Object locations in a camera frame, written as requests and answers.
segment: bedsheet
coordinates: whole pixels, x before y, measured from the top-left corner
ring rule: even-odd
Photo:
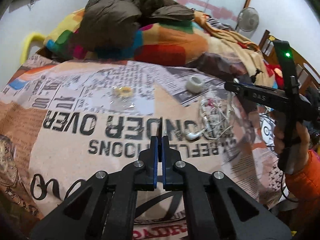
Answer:
[[[192,69],[137,61],[57,64],[38,55],[18,71],[0,93],[0,189],[34,216],[48,214],[96,171],[112,173],[136,160],[161,116],[182,160],[208,173],[222,170],[257,201],[274,205],[281,172],[261,138],[257,111],[247,115],[234,97],[231,136],[219,143],[183,137],[186,129],[199,130],[201,97],[184,107],[156,80],[170,77],[167,86],[180,87],[185,97],[181,82]],[[207,76],[206,82],[206,93],[227,100],[222,80]],[[134,88],[134,107],[113,106],[115,84]],[[163,201],[142,209],[159,195]],[[165,192],[159,182],[154,192],[138,193],[137,208],[134,239],[187,235],[181,192]]]

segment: earbud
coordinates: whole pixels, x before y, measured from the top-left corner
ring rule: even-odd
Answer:
[[[203,131],[200,131],[197,133],[187,132],[187,133],[185,133],[184,136],[188,141],[193,141],[193,140],[200,138],[202,136],[202,133],[203,133]]]

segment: person's arm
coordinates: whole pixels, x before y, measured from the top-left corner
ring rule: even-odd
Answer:
[[[301,138],[300,154],[296,159],[292,175],[286,174],[286,184],[290,192],[298,199],[313,199],[320,197],[320,159],[311,150],[308,150],[310,136],[308,130],[297,122],[296,130]],[[284,149],[284,133],[276,126],[274,129],[275,152],[282,153]]]
[[[304,168],[285,176],[288,190],[298,199],[311,200],[320,197],[320,160],[313,151],[308,151],[308,161]]]

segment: yellow handle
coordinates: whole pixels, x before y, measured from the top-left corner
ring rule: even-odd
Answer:
[[[23,49],[20,56],[20,64],[22,65],[28,59],[28,52],[31,42],[39,41],[44,42],[45,36],[41,33],[31,33],[23,41]]]

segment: metal screw head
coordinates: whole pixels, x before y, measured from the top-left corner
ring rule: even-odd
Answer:
[[[178,168],[183,168],[184,166],[186,166],[186,163],[183,162],[183,161],[177,161],[177,162],[176,162],[176,166],[177,166]]]
[[[216,171],[213,175],[217,179],[223,179],[223,177],[224,177],[224,174],[221,171]]]
[[[143,161],[135,161],[134,163],[133,163],[133,165],[135,166],[135,167],[142,167],[143,165],[144,165],[144,163],[143,163]]]
[[[104,171],[98,171],[98,172],[96,173],[96,177],[97,177],[98,179],[103,179],[105,176],[106,176],[106,173],[105,173]]]

